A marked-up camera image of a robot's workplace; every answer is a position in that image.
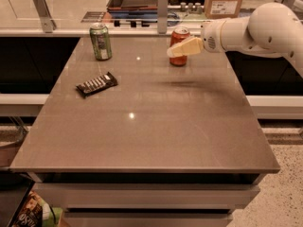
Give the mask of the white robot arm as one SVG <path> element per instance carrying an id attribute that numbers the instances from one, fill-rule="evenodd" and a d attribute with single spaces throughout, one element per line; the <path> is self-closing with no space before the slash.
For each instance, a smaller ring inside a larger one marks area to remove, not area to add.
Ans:
<path id="1" fill-rule="evenodd" d="M 199 54 L 204 49 L 211 53 L 237 51 L 283 57 L 303 77 L 303 25 L 283 4 L 263 4 L 250 16 L 204 21 L 200 37 L 189 36 L 172 45 L 167 54 L 176 58 Z"/>

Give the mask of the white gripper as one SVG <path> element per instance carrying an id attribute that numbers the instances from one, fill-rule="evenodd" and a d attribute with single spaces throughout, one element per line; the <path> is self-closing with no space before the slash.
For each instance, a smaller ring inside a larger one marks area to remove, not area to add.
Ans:
<path id="1" fill-rule="evenodd" d="M 201 38 L 190 36 L 180 43 L 172 45 L 167 54 L 170 58 L 199 54 L 205 50 L 211 53 L 222 53 L 225 49 L 222 46 L 222 28 L 224 19 L 203 21 L 201 25 Z"/>

